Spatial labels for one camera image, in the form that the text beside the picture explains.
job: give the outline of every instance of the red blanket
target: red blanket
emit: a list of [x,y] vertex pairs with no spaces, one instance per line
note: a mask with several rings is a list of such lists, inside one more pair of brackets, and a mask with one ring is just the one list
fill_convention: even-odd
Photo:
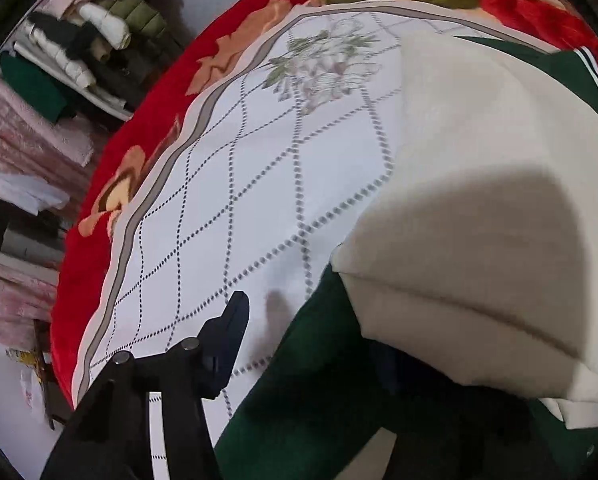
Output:
[[[198,92],[229,73],[242,51],[280,22],[294,4],[356,0],[240,0],[217,18],[159,80],[131,121],[110,139],[94,173],[80,221],[66,239],[57,302],[52,311],[52,359],[57,380],[72,402],[77,351],[100,303],[110,264],[110,233],[154,161],[179,132],[179,122]],[[557,0],[420,0],[465,12],[487,12],[559,48],[588,46],[598,59],[598,40]]]

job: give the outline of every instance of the floral print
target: floral print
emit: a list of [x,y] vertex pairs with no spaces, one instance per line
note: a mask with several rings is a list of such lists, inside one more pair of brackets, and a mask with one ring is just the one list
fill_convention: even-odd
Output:
[[346,18],[315,36],[288,41],[288,52],[269,60],[272,70],[262,88],[274,86],[273,92],[283,101],[290,99],[296,85],[304,98],[303,115],[349,95],[381,69],[365,60],[376,40],[361,34],[362,28],[359,20]]

